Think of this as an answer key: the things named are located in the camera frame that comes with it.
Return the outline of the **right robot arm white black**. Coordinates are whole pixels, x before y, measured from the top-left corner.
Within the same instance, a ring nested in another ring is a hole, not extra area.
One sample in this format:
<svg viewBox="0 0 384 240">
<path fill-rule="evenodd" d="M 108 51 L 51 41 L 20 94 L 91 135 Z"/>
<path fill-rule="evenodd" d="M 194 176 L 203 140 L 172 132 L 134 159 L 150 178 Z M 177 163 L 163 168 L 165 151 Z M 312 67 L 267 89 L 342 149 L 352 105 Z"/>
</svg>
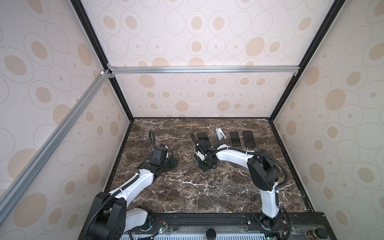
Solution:
<svg viewBox="0 0 384 240">
<path fill-rule="evenodd" d="M 225 144 L 211 145 L 201 140 L 196 143 L 194 159 L 203 172 L 216 168 L 220 161 L 248 169 L 252 182 L 260 190 L 262 215 L 269 220 L 277 218 L 280 211 L 279 189 L 287 184 L 289 174 L 284 165 L 265 151 L 246 151 Z"/>
</svg>

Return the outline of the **small white blue box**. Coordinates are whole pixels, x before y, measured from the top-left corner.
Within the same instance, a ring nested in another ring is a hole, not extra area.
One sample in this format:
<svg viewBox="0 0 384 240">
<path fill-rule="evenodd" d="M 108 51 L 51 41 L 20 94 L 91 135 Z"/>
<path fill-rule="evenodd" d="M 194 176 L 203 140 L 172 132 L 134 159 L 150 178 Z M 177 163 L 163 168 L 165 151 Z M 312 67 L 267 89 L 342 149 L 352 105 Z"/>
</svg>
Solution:
<svg viewBox="0 0 384 240">
<path fill-rule="evenodd" d="M 219 141 L 223 141 L 226 139 L 226 136 L 221 128 L 216 129 L 216 135 Z"/>
</svg>

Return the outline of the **brown wooden stick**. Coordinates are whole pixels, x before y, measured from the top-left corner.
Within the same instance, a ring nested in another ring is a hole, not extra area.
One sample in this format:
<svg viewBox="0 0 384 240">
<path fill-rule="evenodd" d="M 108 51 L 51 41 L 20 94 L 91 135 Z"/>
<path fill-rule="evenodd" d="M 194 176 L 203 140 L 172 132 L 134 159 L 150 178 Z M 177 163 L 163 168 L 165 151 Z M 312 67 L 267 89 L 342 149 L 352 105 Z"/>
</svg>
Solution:
<svg viewBox="0 0 384 240">
<path fill-rule="evenodd" d="M 190 127 L 202 127 L 201 124 L 184 124 L 184 125 L 175 125 L 175 128 L 190 128 Z"/>
</svg>

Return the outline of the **light blue phone case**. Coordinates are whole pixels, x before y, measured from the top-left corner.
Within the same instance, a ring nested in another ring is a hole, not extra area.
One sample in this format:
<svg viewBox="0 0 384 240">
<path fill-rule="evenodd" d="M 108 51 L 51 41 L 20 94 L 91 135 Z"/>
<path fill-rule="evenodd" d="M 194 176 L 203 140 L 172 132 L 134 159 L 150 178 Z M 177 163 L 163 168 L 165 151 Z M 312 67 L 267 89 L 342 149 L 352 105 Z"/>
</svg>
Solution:
<svg viewBox="0 0 384 240">
<path fill-rule="evenodd" d="M 219 165 L 219 161 L 215 158 L 207 158 L 204 161 L 199 161 L 195 154 L 193 155 L 193 157 L 203 172 L 215 169 Z"/>
</svg>

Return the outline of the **black round button right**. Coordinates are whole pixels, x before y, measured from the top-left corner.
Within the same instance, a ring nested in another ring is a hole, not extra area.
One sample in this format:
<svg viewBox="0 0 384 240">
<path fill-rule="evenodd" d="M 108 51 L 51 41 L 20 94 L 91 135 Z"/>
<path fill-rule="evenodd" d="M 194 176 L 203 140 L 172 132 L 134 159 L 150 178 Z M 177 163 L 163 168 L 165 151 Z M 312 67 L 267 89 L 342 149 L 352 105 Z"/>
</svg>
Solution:
<svg viewBox="0 0 384 240">
<path fill-rule="evenodd" d="M 326 240 L 329 234 L 323 228 L 316 228 L 305 231 L 304 236 L 307 240 Z"/>
</svg>

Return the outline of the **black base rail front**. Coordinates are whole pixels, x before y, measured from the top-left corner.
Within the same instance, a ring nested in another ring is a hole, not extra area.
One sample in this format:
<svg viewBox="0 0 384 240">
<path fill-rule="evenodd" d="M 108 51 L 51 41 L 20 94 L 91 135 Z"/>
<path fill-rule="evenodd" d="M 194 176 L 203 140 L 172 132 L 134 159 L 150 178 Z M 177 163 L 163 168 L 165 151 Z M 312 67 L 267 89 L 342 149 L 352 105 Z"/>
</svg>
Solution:
<svg viewBox="0 0 384 240">
<path fill-rule="evenodd" d="M 217 233 L 216 240 L 304 240 L 307 230 L 325 229 L 336 235 L 324 213 L 285 213 L 273 227 L 263 227 L 255 213 L 153 213 L 153 226 L 144 231 L 136 227 L 123 233 L 119 240 L 205 240 L 208 229 Z"/>
</svg>

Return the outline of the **black knob front centre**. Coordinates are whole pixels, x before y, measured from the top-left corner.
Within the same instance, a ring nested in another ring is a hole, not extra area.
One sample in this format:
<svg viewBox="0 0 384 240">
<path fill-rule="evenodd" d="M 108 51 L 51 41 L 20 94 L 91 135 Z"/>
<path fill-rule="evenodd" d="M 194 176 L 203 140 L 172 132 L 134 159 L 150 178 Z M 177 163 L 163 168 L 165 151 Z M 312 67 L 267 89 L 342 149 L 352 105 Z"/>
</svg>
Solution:
<svg viewBox="0 0 384 240">
<path fill-rule="evenodd" d="M 217 233 L 214 229 L 208 229 L 205 234 L 206 240 L 216 240 Z"/>
</svg>

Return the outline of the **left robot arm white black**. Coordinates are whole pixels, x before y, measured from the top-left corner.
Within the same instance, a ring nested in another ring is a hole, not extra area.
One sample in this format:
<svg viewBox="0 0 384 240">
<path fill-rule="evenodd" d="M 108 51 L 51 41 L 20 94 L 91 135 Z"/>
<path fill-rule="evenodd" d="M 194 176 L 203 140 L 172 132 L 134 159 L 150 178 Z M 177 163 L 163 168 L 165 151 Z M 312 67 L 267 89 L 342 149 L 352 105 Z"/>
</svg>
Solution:
<svg viewBox="0 0 384 240">
<path fill-rule="evenodd" d="M 144 207 L 127 210 L 130 203 L 162 173 L 177 167 L 173 152 L 165 145 L 153 148 L 149 162 L 135 175 L 109 193 L 98 193 L 92 203 L 80 236 L 81 240 L 119 240 L 136 227 L 148 231 L 153 226 L 153 211 Z"/>
</svg>

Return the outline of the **horizontal aluminium rail back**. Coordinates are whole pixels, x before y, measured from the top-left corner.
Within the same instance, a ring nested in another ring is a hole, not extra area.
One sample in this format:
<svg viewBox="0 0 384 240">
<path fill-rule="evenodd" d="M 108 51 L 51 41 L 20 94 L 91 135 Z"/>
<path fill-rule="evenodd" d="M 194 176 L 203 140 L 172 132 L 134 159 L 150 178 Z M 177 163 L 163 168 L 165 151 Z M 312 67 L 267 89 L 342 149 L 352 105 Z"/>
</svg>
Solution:
<svg viewBox="0 0 384 240">
<path fill-rule="evenodd" d="M 198 67 L 114 67 L 102 73 L 115 74 L 225 74 L 225 73 L 297 73 L 300 66 L 198 66 Z"/>
</svg>

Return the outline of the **black phone case horizontal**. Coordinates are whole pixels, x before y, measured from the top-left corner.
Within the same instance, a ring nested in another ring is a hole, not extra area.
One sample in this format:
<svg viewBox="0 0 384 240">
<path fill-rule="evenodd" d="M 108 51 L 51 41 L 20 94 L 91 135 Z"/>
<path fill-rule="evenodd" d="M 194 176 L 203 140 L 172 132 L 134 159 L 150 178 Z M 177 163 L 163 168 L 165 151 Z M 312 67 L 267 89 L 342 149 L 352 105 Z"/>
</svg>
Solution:
<svg viewBox="0 0 384 240">
<path fill-rule="evenodd" d="M 255 148 L 256 147 L 256 142 L 254 138 L 254 134 L 252 131 L 247 131 L 244 130 L 242 132 L 243 134 L 243 140 L 246 148 Z"/>
</svg>

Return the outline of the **pink phone case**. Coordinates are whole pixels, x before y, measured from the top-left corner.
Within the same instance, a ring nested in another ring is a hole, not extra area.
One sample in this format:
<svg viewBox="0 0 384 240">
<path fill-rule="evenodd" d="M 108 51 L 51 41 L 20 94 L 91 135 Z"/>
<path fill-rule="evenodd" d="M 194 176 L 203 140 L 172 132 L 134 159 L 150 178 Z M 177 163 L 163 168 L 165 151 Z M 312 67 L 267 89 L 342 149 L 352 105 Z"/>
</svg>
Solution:
<svg viewBox="0 0 384 240">
<path fill-rule="evenodd" d="M 239 132 L 231 131 L 229 132 L 229 134 L 230 134 L 231 146 L 233 148 L 241 148 L 242 143 L 241 143 Z"/>
</svg>

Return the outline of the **black phone case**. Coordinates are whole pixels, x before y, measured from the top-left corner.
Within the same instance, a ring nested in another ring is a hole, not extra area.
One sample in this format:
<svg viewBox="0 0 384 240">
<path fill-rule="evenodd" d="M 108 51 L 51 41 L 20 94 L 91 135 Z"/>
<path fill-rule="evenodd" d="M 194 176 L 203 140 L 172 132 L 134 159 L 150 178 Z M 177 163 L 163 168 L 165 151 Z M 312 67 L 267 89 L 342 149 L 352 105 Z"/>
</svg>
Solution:
<svg viewBox="0 0 384 240">
<path fill-rule="evenodd" d="M 198 143 L 199 144 L 210 144 L 209 136 L 206 132 L 197 133 Z"/>
</svg>

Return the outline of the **diagonal aluminium rail left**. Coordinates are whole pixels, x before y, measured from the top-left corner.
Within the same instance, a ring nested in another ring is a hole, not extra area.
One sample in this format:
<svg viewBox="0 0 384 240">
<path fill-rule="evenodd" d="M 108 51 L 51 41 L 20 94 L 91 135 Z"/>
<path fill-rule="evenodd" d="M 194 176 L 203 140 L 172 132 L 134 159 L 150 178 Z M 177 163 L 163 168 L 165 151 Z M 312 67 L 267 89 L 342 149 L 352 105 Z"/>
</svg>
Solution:
<svg viewBox="0 0 384 240">
<path fill-rule="evenodd" d="M 63 141 L 64 137 L 68 134 L 76 121 L 79 119 L 80 115 L 88 107 L 89 103 L 94 98 L 105 80 L 109 78 L 110 73 L 110 70 L 105 69 L 103 74 L 99 75 L 93 81 L 87 91 L 82 95 L 74 107 L 70 109 L 63 121 L 52 132 L 46 142 L 33 156 L 31 161 L 10 185 L 9 189 L 5 192 L 5 195 L 1 199 L 1 225 L 4 224 L 5 220 L 9 217 L 17 203 L 21 200 L 32 182 L 51 158 L 54 151 Z"/>
</svg>

